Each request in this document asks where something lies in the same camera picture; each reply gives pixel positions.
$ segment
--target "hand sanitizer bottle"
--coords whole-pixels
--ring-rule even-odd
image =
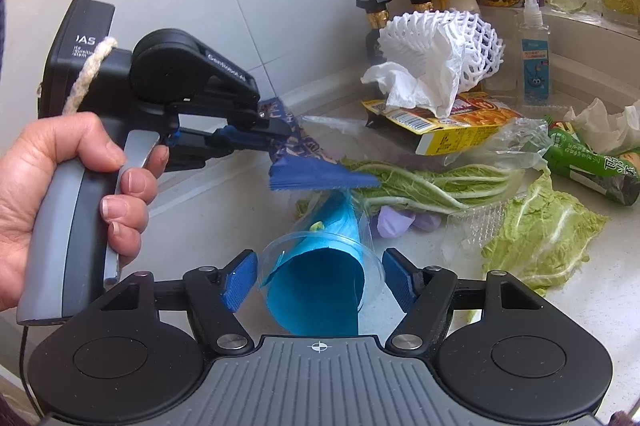
[[[520,25],[522,45],[521,85],[525,103],[548,102],[549,78],[549,27],[542,21],[537,0],[524,0],[524,23]]]

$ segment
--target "cable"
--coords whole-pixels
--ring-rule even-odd
[[[42,419],[42,412],[40,412],[40,408],[36,404],[36,400],[33,398],[31,394],[31,389],[27,384],[27,378],[24,375],[24,353],[27,350],[27,334],[29,334],[29,327],[22,328],[22,339],[20,340],[20,357],[18,358],[18,370],[20,371],[20,381],[22,382],[22,387],[24,389],[24,393],[27,394],[27,399],[33,406],[36,414],[40,419]]]

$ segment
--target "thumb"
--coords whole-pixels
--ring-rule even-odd
[[[46,117],[30,123],[7,151],[6,159],[21,159],[53,175],[59,162],[76,155],[88,169],[100,172],[118,170],[126,160],[124,152],[104,130],[100,118],[89,112]]]

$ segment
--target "human hand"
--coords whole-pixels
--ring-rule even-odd
[[[0,158],[0,310],[15,307],[22,294],[31,232],[56,165],[76,156],[98,172],[117,171],[126,161],[98,116],[87,112],[30,123]],[[158,193],[156,178],[168,159],[169,149],[156,146],[146,169],[130,168],[122,175],[122,194],[101,201],[109,245],[122,263],[140,252],[140,233],[148,223],[146,205]]]

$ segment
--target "barcode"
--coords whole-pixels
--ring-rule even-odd
[[[408,114],[406,112],[401,112],[399,114],[393,114],[392,116],[388,116],[389,119],[392,119],[405,127],[409,127],[412,130],[417,132],[422,132],[423,130],[427,130],[433,127],[433,123],[425,121],[421,117],[414,116],[413,114]]]

